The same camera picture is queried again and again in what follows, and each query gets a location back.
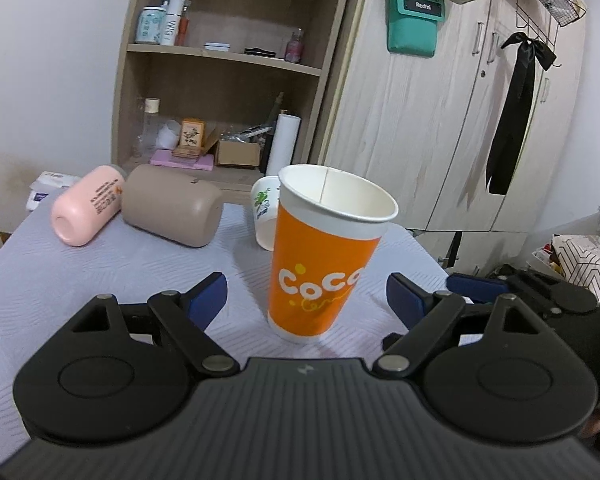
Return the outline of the orange paper cup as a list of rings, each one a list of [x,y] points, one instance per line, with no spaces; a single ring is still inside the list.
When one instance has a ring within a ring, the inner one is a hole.
[[[399,205],[379,185],[335,168],[291,165],[278,177],[268,322],[304,344],[335,323]]]

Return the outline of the geometric patterned box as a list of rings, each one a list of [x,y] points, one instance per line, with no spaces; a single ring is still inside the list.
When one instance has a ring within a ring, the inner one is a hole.
[[[552,243],[566,281],[586,288],[600,303],[600,245],[587,235],[554,235]]]

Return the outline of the white patterned tablecloth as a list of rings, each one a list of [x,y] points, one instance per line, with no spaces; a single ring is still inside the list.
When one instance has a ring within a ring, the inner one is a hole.
[[[87,245],[61,243],[43,200],[0,249],[0,463],[28,440],[12,400],[12,383],[27,359],[99,294],[122,304],[156,292],[185,292],[213,272],[227,280],[227,302],[209,336],[239,362],[252,356],[373,361],[385,336],[402,324],[386,300],[386,281],[399,272],[428,292],[446,274],[402,226],[390,226],[336,323],[315,344],[283,340],[268,325],[271,254],[253,234],[249,209],[226,205],[219,229],[203,248],[188,248],[111,220]]]

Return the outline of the pink flat box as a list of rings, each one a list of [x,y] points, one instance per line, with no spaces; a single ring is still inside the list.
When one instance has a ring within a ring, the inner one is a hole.
[[[168,150],[157,150],[149,159],[152,166],[166,167],[181,170],[212,171],[214,168],[214,157],[212,154],[196,158],[178,157]]]

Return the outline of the small cardboard box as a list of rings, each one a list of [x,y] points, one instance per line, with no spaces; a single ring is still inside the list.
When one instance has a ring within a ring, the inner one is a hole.
[[[221,140],[216,147],[214,161],[216,166],[257,167],[260,164],[260,145]]]

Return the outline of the black ribbon bow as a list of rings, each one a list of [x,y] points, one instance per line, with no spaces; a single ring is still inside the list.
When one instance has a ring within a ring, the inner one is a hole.
[[[492,195],[505,195],[513,181],[531,114],[536,66],[549,70],[556,61],[545,42],[524,32],[509,36],[502,49],[514,44],[518,49],[513,75],[486,162],[486,190]]]

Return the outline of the yellow floral box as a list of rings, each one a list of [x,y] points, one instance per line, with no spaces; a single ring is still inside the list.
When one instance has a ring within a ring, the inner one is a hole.
[[[184,118],[180,140],[172,154],[181,158],[197,158],[204,144],[204,122],[196,118]]]

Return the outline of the clear bottle beige cap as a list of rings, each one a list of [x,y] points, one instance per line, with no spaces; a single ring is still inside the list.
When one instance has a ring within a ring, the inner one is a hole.
[[[160,124],[159,107],[159,98],[147,98],[145,100],[143,130],[140,136],[140,152],[143,155],[148,154],[155,147]]]

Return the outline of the white paper towel roll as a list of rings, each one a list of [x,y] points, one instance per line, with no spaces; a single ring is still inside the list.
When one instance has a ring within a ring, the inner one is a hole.
[[[273,136],[270,156],[266,165],[267,176],[277,176],[279,170],[291,164],[294,144],[301,124],[301,118],[289,114],[279,114]]]

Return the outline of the wooden shelf unit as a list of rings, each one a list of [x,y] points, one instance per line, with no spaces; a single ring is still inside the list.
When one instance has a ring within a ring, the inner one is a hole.
[[[208,129],[240,131],[278,112],[301,118],[292,162],[314,162],[329,112],[329,75],[340,66],[338,36],[348,0],[190,0],[184,46],[136,44],[140,11],[159,0],[130,0],[122,32],[112,160],[127,170],[147,162],[135,151],[145,99],[166,118],[197,118]],[[303,30],[299,63],[284,60]]]

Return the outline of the red small bottle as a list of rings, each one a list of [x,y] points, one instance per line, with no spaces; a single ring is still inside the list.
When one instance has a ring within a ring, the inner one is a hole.
[[[190,0],[186,0],[183,4],[180,22],[178,23],[178,36],[176,36],[175,39],[175,44],[177,46],[184,46],[185,44],[189,24],[188,10],[191,4],[192,2]]]

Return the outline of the teal fabric pouch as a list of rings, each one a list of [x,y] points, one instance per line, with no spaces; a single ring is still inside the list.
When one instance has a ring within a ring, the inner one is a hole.
[[[388,0],[387,20],[389,52],[432,58],[445,21],[444,0]]]

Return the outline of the pink small bottle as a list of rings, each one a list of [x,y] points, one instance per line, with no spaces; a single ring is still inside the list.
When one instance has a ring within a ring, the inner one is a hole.
[[[302,58],[302,51],[303,30],[298,28],[291,34],[291,38],[287,42],[284,60],[289,63],[299,63]]]

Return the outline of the white green canister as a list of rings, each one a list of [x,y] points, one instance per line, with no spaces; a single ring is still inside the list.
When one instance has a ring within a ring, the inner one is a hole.
[[[162,6],[144,6],[137,20],[134,42],[136,44],[160,44],[162,22],[166,10]]]

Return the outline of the white tube bottle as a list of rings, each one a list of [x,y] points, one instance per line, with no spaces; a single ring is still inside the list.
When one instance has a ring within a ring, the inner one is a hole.
[[[178,36],[181,16],[185,0],[170,0],[166,7],[166,15],[162,21],[161,39],[162,46],[174,46],[175,39]]]

